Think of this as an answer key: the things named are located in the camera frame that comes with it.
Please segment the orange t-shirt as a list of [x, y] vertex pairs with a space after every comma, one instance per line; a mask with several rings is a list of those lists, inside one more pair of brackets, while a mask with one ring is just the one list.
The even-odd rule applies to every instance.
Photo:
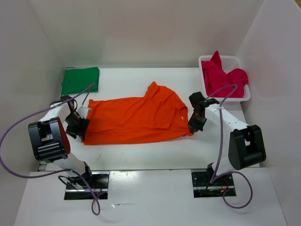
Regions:
[[156, 82], [143, 97], [91, 99], [88, 107], [85, 145], [155, 143], [193, 135], [185, 103], [173, 90]]

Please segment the green t-shirt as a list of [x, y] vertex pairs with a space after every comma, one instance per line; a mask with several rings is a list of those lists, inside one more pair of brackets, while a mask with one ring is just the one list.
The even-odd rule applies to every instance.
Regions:
[[94, 86], [91, 92], [98, 91], [100, 70], [98, 67], [84, 69], [69, 69], [65, 71], [61, 95], [78, 94], [89, 87]]

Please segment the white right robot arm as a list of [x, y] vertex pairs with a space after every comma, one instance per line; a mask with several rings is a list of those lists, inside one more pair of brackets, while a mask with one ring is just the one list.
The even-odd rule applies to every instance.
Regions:
[[207, 121], [220, 128], [218, 159], [207, 167], [206, 179], [217, 185], [226, 173], [259, 164], [266, 160], [261, 128], [248, 125], [224, 109], [214, 98], [205, 99], [201, 92], [189, 96], [193, 114], [188, 122], [191, 133], [202, 131]]

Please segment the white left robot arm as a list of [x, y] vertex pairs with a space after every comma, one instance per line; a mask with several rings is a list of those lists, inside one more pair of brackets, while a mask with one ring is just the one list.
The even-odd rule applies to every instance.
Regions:
[[89, 188], [94, 182], [91, 169], [71, 153], [68, 137], [85, 141], [91, 109], [75, 104], [75, 100], [52, 102], [43, 118], [28, 125], [28, 132], [36, 160], [70, 170], [68, 180], [73, 187]]

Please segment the pink t-shirt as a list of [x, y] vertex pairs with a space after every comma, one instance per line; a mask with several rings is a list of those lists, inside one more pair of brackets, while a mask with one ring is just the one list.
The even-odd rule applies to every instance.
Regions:
[[236, 84], [237, 89], [230, 97], [242, 98], [244, 96], [244, 86], [248, 84], [247, 73], [239, 68], [226, 73], [222, 68], [222, 60], [218, 51], [214, 52], [210, 60], [202, 60], [201, 65], [208, 95], [224, 86]]

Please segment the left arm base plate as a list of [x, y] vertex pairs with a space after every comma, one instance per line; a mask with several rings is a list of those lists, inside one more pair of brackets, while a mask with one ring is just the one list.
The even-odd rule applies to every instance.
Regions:
[[[99, 200], [108, 199], [110, 173], [108, 171], [93, 171], [92, 177], [88, 180], [93, 193]], [[89, 188], [80, 178], [58, 176], [58, 179], [65, 185], [64, 200], [92, 200], [93, 196]]]

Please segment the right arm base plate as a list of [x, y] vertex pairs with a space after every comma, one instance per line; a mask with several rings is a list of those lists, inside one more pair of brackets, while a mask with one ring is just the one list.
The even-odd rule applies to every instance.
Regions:
[[210, 184], [210, 174], [206, 169], [191, 171], [194, 198], [236, 196], [232, 175], [223, 176]]

